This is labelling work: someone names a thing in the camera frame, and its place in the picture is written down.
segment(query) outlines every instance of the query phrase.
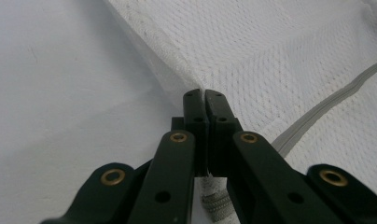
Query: brass rivet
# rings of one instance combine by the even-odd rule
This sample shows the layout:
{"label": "brass rivet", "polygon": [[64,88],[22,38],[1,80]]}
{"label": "brass rivet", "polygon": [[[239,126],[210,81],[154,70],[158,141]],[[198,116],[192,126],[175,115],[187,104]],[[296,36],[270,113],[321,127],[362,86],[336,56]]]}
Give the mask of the brass rivet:
{"label": "brass rivet", "polygon": [[258,137],[252,133],[243,133],[241,134],[241,140],[246,143],[255,143],[258,141]]}
{"label": "brass rivet", "polygon": [[188,136],[183,133],[173,133],[171,134],[170,139],[174,142],[184,142],[188,139]]}
{"label": "brass rivet", "polygon": [[[114,174],[114,173],[118,174],[119,176],[117,178],[112,179],[112,180],[108,180],[107,176]],[[104,174],[101,176],[101,182],[104,185],[107,185],[107,186],[114,186],[114,185],[121,183],[121,181],[124,178],[125,178],[125,172],[124,171],[122,171],[120,169],[111,169],[111,170],[104,172]]]}
{"label": "brass rivet", "polygon": [[348,185],[348,180],[345,176],[341,175],[338,172],[332,170],[322,170],[319,172],[320,177],[330,185],[334,185],[337,187],[345,187]]}

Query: white cloth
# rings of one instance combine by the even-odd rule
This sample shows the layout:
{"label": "white cloth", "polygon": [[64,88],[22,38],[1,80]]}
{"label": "white cloth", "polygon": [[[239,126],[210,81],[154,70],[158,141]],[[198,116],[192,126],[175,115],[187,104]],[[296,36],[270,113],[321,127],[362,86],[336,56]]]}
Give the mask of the white cloth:
{"label": "white cloth", "polygon": [[[270,142],[377,63],[377,0],[107,0],[176,105],[201,87],[227,96]],[[287,156],[337,165],[377,193],[377,75]]]}
{"label": "white cloth", "polygon": [[104,2],[0,0],[0,224],[63,215],[98,167],[151,160],[179,115]]}

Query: screw hole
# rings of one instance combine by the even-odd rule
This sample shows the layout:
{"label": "screw hole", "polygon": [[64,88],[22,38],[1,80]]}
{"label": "screw hole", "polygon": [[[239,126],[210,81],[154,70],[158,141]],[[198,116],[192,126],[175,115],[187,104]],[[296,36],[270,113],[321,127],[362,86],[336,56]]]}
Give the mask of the screw hole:
{"label": "screw hole", "polygon": [[296,192],[288,193],[287,198],[293,203],[304,203],[304,198]]}
{"label": "screw hole", "polygon": [[241,134],[241,140],[246,143],[255,143],[258,141],[258,138],[252,133],[243,133]]}
{"label": "screw hole", "polygon": [[101,182],[106,186],[119,184],[125,178],[125,172],[120,169],[111,169],[101,176]]}
{"label": "screw hole", "polygon": [[203,119],[202,118],[195,118],[194,121],[195,122],[203,122]]}
{"label": "screw hole", "polygon": [[184,142],[188,139],[188,136],[183,133],[173,133],[170,139],[174,142]]}
{"label": "screw hole", "polygon": [[168,203],[171,200],[171,194],[168,191],[161,191],[156,194],[157,203]]}
{"label": "screw hole", "polygon": [[348,185],[348,180],[345,178],[345,176],[336,171],[322,170],[319,174],[324,181],[328,182],[331,185],[337,187],[345,187]]}

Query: textured fabric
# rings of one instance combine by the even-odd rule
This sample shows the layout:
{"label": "textured fabric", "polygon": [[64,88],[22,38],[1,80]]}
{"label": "textured fabric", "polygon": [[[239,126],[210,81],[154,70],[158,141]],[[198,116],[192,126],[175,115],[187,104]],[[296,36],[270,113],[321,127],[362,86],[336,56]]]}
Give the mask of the textured fabric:
{"label": "textured fabric", "polygon": [[214,222],[224,220],[235,212],[227,189],[221,189],[216,193],[202,197],[202,206],[209,211],[210,218]]}
{"label": "textured fabric", "polygon": [[358,92],[363,84],[376,73],[377,63],[363,71],[347,86],[335,91],[328,98],[314,106],[272,142],[274,149],[285,157],[322,116],[328,113],[331,108]]}
{"label": "textured fabric", "polygon": [[303,173],[318,163],[343,167],[377,192],[377,74],[323,116],[286,160]]}
{"label": "textured fabric", "polygon": [[[108,3],[128,24],[133,42],[146,43],[142,53],[176,105],[181,106],[182,93],[193,88],[221,91],[244,129],[270,142],[377,63],[377,0]],[[153,53],[159,61],[150,56]],[[377,175],[370,174],[377,169],[377,160],[368,164],[371,168],[360,167],[365,164],[361,155],[368,160],[377,157],[377,137],[372,133],[377,132],[373,121],[377,117],[370,118],[377,113],[377,104],[364,100],[344,101],[346,109],[352,109],[350,117],[333,114],[334,110],[327,113],[322,120],[328,123],[317,122],[287,160],[304,172],[313,162],[328,161],[332,157],[328,152],[346,153],[330,163],[359,178],[366,176],[367,181],[371,176],[369,186],[377,192]],[[339,134],[346,134],[340,132],[348,126],[337,127],[331,121],[338,115],[352,121],[355,133],[365,132],[360,141],[368,145],[342,150],[349,144],[315,141],[317,130],[325,129],[333,130],[330,138],[343,139]],[[369,122],[368,128],[361,129],[359,122]]]}

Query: small hole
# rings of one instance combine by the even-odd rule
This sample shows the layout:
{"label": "small hole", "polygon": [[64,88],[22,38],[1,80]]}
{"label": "small hole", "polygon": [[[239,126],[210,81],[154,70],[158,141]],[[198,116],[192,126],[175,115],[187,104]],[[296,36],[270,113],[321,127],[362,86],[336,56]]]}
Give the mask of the small hole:
{"label": "small hole", "polygon": [[295,193],[295,192],[288,193],[287,197],[293,203],[304,203],[304,199],[298,193]]}
{"label": "small hole", "polygon": [[174,135],[175,140],[182,140],[183,138],[185,138],[185,136],[183,136],[183,134]]}
{"label": "small hole", "polygon": [[168,191],[161,191],[156,194],[157,203],[168,203],[171,200],[171,194]]}
{"label": "small hole", "polygon": [[256,137],[248,134],[244,136],[244,139],[246,139],[247,141],[254,141],[256,140]]}
{"label": "small hole", "polygon": [[176,143],[180,143],[186,141],[188,137],[183,133],[173,133],[170,139]]}
{"label": "small hole", "polygon": [[113,180],[117,180],[117,179],[119,179],[119,173],[117,173],[117,172],[110,173],[106,176],[107,181],[113,181]]}
{"label": "small hole", "polygon": [[336,181],[336,182],[341,181],[340,177],[335,174],[326,174],[326,177],[332,181]]}
{"label": "small hole", "polygon": [[252,133],[243,133],[241,134],[241,140],[246,143],[256,143],[258,138]]}

